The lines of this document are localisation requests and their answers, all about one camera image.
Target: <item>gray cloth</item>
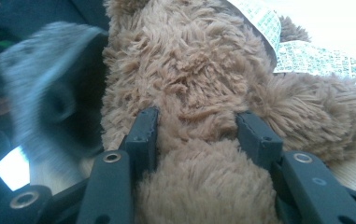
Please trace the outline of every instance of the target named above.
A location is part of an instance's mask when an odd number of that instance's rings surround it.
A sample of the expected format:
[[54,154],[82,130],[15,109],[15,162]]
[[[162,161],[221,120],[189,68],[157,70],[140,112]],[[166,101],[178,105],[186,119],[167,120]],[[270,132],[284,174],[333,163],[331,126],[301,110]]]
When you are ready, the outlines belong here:
[[106,44],[99,28],[55,22],[0,54],[14,141],[29,162],[78,180],[79,160],[102,149]]

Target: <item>brown teddy bear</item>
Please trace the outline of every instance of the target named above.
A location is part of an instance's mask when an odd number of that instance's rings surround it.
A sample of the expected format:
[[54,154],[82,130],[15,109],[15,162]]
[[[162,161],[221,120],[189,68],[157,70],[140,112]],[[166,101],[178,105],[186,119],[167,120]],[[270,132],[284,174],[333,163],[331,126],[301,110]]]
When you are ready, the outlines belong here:
[[[284,150],[326,164],[356,158],[356,84],[337,76],[273,74],[257,30],[223,0],[113,0],[103,143],[117,149],[137,113],[159,109],[157,171],[137,187],[138,223],[278,223],[269,174],[236,139],[250,110]],[[289,18],[281,42],[309,41]]]

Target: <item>brown plush fur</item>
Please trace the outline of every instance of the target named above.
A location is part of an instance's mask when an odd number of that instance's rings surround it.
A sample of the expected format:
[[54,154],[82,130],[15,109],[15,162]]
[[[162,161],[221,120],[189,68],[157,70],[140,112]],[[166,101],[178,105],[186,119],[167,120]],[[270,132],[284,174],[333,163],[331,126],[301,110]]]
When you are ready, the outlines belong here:
[[[356,157],[356,85],[273,76],[262,39],[222,1],[110,0],[107,13],[105,149],[118,147],[139,110],[160,111],[160,163],[137,188],[139,223],[278,222],[268,173],[236,140],[235,114],[248,109],[287,150]],[[307,40],[295,30],[282,33]]]

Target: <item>plush toy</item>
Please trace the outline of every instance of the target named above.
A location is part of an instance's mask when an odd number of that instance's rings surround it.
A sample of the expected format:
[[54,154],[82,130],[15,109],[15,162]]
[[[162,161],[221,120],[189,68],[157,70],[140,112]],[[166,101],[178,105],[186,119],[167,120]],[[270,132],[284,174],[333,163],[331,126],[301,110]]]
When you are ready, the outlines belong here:
[[[159,109],[159,164],[136,188],[138,223],[278,223],[269,174],[236,139],[250,110],[284,150],[326,164],[356,158],[356,84],[330,75],[273,74],[263,37],[224,0],[113,0],[102,125],[117,149],[137,113]],[[309,41],[280,18],[280,40]]]

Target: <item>gray fabric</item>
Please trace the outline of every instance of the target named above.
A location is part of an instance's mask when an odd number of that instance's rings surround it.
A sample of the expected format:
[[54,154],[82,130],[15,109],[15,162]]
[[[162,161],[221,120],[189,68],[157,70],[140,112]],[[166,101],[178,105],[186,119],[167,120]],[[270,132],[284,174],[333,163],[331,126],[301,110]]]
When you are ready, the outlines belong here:
[[[6,82],[15,142],[22,146],[30,162],[48,160],[54,164],[55,172],[76,180],[81,177],[78,169],[72,168],[78,166],[80,157],[74,152],[93,151],[101,148],[101,143],[83,146],[79,137],[71,136],[61,126],[78,110],[78,93],[72,91],[81,85],[76,82],[83,73],[78,68],[93,63],[88,59],[96,58],[93,55],[100,59],[97,66],[102,63],[103,47],[89,47],[99,36],[103,43],[107,42],[106,33],[99,28],[55,22],[0,54],[0,73]],[[104,74],[101,75],[98,79],[103,83]],[[104,90],[98,91],[97,95],[102,95]],[[87,114],[90,120],[100,119],[100,114]]]

